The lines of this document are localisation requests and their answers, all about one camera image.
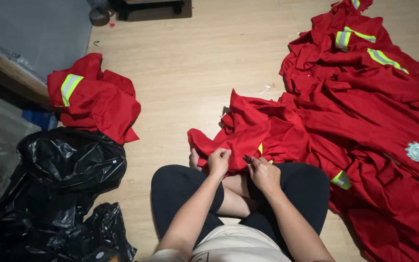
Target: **foot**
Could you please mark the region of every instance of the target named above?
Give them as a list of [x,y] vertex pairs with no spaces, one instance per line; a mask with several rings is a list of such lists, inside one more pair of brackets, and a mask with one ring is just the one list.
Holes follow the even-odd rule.
[[202,168],[198,166],[199,159],[200,157],[198,156],[198,153],[196,152],[195,148],[192,148],[192,150],[190,151],[190,156],[189,156],[189,160],[190,160],[189,165],[191,168],[201,171]]

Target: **white shirt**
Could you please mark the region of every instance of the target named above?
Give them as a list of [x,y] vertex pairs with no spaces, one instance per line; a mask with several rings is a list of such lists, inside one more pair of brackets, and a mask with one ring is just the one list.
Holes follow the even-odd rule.
[[[147,262],[187,262],[175,249],[156,252]],[[191,262],[291,262],[265,233],[244,225],[211,231],[193,250]]]

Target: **plastic sheet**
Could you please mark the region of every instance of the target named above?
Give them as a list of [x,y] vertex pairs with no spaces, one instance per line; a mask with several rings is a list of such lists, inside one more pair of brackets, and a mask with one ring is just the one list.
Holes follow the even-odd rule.
[[[20,164],[0,201],[0,261],[78,261],[48,243],[87,227],[83,217],[98,194],[119,186],[127,167],[124,148],[99,131],[60,127],[25,137],[17,150]],[[89,235],[88,243],[96,246],[83,246],[82,254],[101,247],[102,242],[93,239],[105,235],[108,248],[129,246],[119,206],[102,209],[91,219],[89,234],[101,223],[118,228],[105,227],[96,232],[99,235]],[[131,261],[131,250],[120,261]]]

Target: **hand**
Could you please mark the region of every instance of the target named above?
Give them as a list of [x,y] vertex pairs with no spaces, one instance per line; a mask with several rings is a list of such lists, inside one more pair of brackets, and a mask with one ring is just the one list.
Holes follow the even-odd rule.
[[281,170],[269,163],[264,157],[251,158],[252,164],[248,165],[251,180],[263,194],[269,194],[281,189]]
[[208,157],[210,175],[220,176],[223,179],[229,167],[229,156],[232,151],[218,148]]

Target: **sleeve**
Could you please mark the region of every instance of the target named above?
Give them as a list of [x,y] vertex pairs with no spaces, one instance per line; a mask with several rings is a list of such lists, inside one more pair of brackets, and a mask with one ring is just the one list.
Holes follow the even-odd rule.
[[160,250],[145,262],[187,262],[187,259],[175,249]]

